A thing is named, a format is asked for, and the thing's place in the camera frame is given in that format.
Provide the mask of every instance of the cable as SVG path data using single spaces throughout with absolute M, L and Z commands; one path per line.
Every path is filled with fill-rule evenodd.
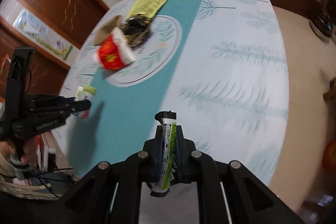
M 69 183 L 72 183 L 72 182 L 75 182 L 77 183 L 76 181 L 71 181 L 71 180 L 59 180 L 59 179 L 49 179 L 49 178 L 46 178 L 46 177 L 38 177 L 38 176 L 32 176 L 33 178 L 40 178 L 40 179 L 44 179 L 44 180 L 51 180 L 51 181 L 59 181 L 59 182 L 69 182 Z
M 49 191 L 51 194 L 53 194 L 53 195 L 54 195 L 55 197 L 57 197 L 57 198 L 60 198 L 58 195 L 56 195 L 56 194 L 53 192 L 53 190 L 52 190 L 51 188 L 49 188 L 49 187 L 43 182 L 43 180 L 41 180 L 39 177 L 37 177 L 37 179 L 44 185 L 45 188 L 48 189 L 48 191 Z
M 6 179 L 15 179 L 15 178 L 16 178 L 16 177 L 9 177 L 9 176 L 3 175 L 3 174 L 1 174 L 1 173 L 0 173 L 0 176 L 4 177 L 4 178 L 6 178 Z
M 73 170 L 73 168 L 60 168 L 60 169 L 54 169 L 51 171 L 46 171 L 46 172 L 42 172 L 39 175 L 43 175 L 43 174 L 47 174 L 47 173 L 51 173 L 51 172 L 55 172 L 55 171 L 62 171 L 62 170 Z

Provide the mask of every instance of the poster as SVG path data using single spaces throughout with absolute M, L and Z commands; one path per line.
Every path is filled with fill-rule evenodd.
M 74 46 L 48 27 L 27 9 L 22 11 L 14 21 L 13 27 L 29 36 L 48 52 L 52 52 L 63 61 L 66 61 Z

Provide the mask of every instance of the orange object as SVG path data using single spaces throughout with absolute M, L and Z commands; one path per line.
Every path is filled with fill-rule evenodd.
M 107 70 L 119 70 L 126 66 L 120 58 L 118 47 L 114 43 L 112 35 L 109 35 L 101 45 L 98 56 L 103 67 Z
M 336 140 L 331 141 L 325 147 L 322 164 L 324 168 L 336 171 Z

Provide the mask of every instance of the black wire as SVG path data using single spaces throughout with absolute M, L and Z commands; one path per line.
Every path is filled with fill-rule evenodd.
M 73 168 L 60 168 L 60 169 L 54 169 L 51 171 L 46 171 L 46 172 L 42 172 L 39 175 L 43 175 L 43 174 L 47 174 L 47 173 L 51 173 L 51 172 L 55 172 L 55 171 L 62 171 L 62 170 L 73 170 Z
M 59 182 L 69 182 L 69 183 L 72 183 L 72 182 L 75 182 L 76 181 L 71 181 L 71 180 L 59 180 L 59 179 L 49 179 L 49 178 L 46 178 L 46 177 L 38 177 L 38 176 L 32 176 L 33 178 L 40 178 L 40 179 L 44 179 L 44 180 L 51 180 L 51 181 L 59 181 Z
M 51 188 L 49 188 L 49 187 L 43 182 L 43 180 L 41 180 L 38 176 L 37 176 L 37 179 L 44 185 L 45 188 L 48 189 L 48 191 L 49 191 L 51 194 L 53 194 L 53 195 L 54 195 L 55 197 L 57 197 L 57 198 L 60 198 L 60 197 L 59 197 L 58 195 L 56 195 L 56 194 L 53 192 L 53 190 L 52 190 Z
M 1 173 L 0 173 L 0 176 L 4 177 L 4 178 L 6 178 L 6 179 L 14 179 L 14 178 L 16 178 L 16 177 L 9 177 L 9 176 L 3 175 L 3 174 L 1 174 Z
M 32 83 L 32 71 L 29 70 L 29 84 L 26 93 L 28 93 L 31 83 Z

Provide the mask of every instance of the table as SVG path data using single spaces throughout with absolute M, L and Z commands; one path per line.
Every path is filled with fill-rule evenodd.
M 102 160 L 125 160 L 154 136 L 154 115 L 172 110 L 198 150 L 222 162 L 239 160 L 268 185 L 289 104 L 284 43 L 270 1 L 168 0 L 134 64 L 98 69 L 95 33 L 115 15 L 124 17 L 134 1 L 106 13 L 65 79 L 60 94 L 66 97 L 84 84 L 97 88 L 89 119 L 69 117 L 53 131 L 70 164 L 82 176 Z M 140 223 L 197 220 L 194 185 L 176 185 L 164 199 L 142 190 Z

